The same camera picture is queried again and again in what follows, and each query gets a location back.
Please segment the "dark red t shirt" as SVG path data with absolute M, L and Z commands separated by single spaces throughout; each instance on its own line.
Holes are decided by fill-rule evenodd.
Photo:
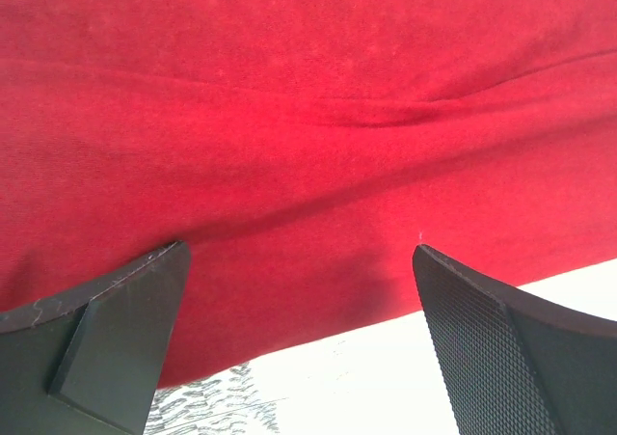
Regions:
M 616 0 L 1 0 L 1 307 L 171 241 L 160 380 L 616 255 Z

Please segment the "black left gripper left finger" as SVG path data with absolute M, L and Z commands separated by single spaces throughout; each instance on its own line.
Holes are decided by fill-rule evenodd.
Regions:
M 3 312 L 2 433 L 143 433 L 190 264 L 174 242 Z

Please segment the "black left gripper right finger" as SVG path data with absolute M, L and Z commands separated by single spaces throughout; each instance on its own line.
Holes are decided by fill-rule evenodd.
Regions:
M 461 434 L 613 434 L 616 324 L 485 276 L 428 245 L 416 287 Z

